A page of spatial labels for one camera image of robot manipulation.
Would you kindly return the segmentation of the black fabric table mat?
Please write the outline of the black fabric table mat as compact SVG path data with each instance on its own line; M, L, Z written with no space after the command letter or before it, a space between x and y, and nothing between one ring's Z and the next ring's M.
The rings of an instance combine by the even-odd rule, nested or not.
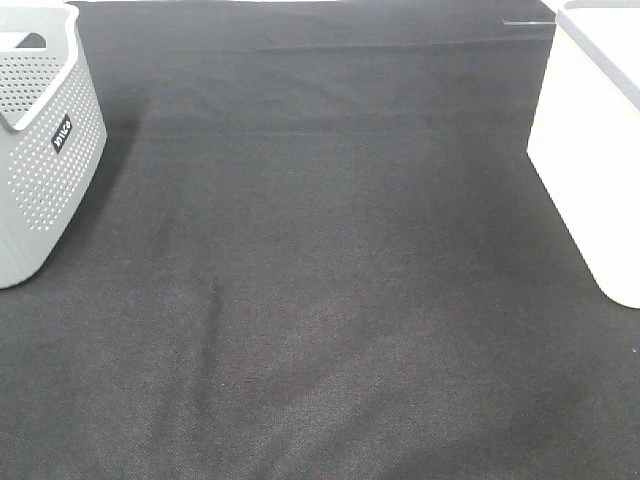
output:
M635 479L639 314L526 144L538 1L80 3L108 140L1 294L5 479Z

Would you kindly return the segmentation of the grey perforated plastic basket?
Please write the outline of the grey perforated plastic basket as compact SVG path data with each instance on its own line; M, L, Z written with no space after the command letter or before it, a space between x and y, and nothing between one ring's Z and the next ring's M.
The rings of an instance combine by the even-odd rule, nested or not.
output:
M100 162L107 132L76 6L1 5L1 32L41 47L1 51L1 286L45 263Z

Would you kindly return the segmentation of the white plastic storage bin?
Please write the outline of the white plastic storage bin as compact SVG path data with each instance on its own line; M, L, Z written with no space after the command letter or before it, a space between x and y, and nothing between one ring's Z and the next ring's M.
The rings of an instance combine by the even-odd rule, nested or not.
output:
M639 4L568 1L527 154L601 291L639 306Z

